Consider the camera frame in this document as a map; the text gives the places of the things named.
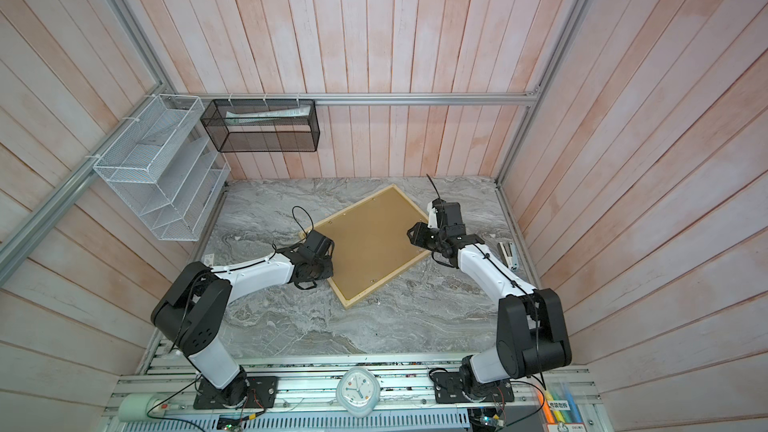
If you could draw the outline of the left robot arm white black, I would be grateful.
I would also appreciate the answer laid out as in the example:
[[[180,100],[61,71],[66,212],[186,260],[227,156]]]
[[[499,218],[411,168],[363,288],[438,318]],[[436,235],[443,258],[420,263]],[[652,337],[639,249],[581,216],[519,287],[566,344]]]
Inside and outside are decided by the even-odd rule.
[[[251,261],[209,267],[185,266],[151,314],[151,322],[202,376],[206,391],[225,408],[240,407],[248,396],[244,368],[226,350],[219,330],[227,307],[241,297],[292,284],[310,290],[333,276],[334,242],[316,230],[297,243]]]

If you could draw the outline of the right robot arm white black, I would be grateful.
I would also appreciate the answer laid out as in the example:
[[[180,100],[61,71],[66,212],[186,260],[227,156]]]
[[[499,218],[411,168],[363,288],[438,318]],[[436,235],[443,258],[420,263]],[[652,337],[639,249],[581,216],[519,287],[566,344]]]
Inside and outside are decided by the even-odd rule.
[[[557,293],[524,281],[480,236],[468,234],[459,203],[432,200],[428,221],[416,223],[407,236],[439,264],[469,276],[497,302],[495,345],[462,360],[459,377],[464,394],[484,398],[508,379],[533,377],[571,364],[572,350]]]

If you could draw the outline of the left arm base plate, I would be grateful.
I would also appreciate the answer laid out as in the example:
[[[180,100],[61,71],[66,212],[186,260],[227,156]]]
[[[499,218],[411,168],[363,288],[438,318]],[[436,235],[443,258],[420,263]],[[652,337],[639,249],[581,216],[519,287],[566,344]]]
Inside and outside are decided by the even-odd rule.
[[[200,380],[194,410],[257,408],[274,406],[278,378],[276,376],[237,376],[223,389],[217,389],[206,378]]]

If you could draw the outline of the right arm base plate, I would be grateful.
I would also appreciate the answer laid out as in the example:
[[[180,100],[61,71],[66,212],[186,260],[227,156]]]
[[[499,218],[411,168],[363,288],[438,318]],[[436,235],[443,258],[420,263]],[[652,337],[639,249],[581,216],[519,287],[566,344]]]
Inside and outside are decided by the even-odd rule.
[[[430,369],[428,377],[439,404],[493,402],[504,405],[515,401],[513,389],[507,382],[481,384],[475,382],[469,372],[449,372],[443,368]]]

